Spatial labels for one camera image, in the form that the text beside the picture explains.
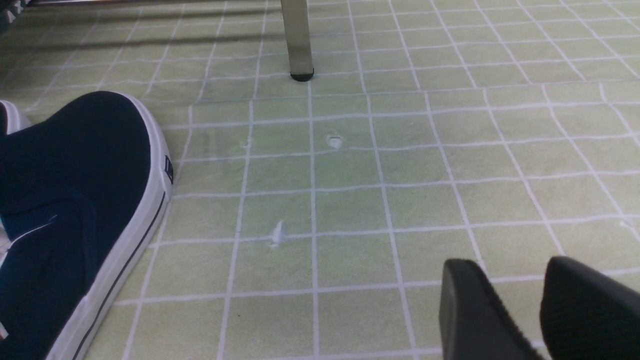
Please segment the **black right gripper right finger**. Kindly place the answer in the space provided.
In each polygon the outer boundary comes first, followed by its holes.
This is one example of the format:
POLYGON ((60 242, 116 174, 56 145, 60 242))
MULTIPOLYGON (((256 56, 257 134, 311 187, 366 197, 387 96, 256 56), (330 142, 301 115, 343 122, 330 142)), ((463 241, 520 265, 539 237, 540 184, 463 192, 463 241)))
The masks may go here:
POLYGON ((567 256, 546 267, 540 323, 553 360, 637 360, 637 291, 567 256))

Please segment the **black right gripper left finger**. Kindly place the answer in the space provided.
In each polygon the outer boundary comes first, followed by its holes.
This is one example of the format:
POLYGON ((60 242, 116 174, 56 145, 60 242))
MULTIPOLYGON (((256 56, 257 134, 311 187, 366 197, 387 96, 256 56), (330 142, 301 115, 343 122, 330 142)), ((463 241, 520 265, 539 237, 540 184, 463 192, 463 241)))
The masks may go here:
POLYGON ((543 358, 473 260, 444 262, 438 317, 444 360, 543 358))

